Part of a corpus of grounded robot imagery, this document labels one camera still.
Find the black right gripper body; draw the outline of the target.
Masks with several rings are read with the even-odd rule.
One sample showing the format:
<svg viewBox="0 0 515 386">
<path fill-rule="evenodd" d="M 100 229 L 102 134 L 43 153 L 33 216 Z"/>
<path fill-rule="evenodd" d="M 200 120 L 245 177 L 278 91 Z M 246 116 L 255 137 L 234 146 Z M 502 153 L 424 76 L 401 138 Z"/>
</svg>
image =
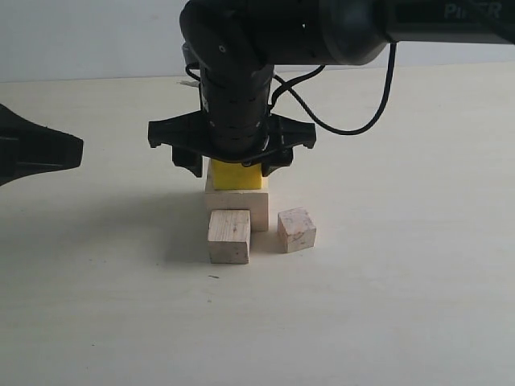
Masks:
<svg viewBox="0 0 515 386">
<path fill-rule="evenodd" d="M 313 124 L 270 112 L 273 75 L 273 68 L 225 75 L 201 68 L 200 109 L 151 121 L 150 146 L 169 145 L 231 163 L 257 162 L 295 146 L 313 148 Z"/>
</svg>

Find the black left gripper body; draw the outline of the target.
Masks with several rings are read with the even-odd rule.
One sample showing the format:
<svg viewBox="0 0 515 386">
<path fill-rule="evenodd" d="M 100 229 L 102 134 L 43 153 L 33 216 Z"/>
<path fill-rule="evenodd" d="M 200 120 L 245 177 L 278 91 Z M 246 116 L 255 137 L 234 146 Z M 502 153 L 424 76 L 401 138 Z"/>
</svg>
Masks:
<svg viewBox="0 0 515 386">
<path fill-rule="evenodd" d="M 84 141 L 1 106 L 1 184 L 80 166 Z"/>
</svg>

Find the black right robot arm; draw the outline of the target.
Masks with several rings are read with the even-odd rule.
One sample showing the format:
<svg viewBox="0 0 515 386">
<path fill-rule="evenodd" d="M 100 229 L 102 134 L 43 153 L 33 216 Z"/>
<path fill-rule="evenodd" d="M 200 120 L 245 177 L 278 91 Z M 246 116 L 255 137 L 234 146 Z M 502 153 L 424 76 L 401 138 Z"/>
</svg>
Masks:
<svg viewBox="0 0 515 386">
<path fill-rule="evenodd" d="M 360 66 L 403 41 L 509 44 L 511 1 L 190 1 L 179 24 L 187 73 L 199 84 L 196 112 L 152 121 L 151 147 L 203 174 L 204 158 L 260 166 L 263 176 L 312 148 L 319 120 L 273 114 L 294 87 L 271 83 L 278 65 Z"/>
</svg>

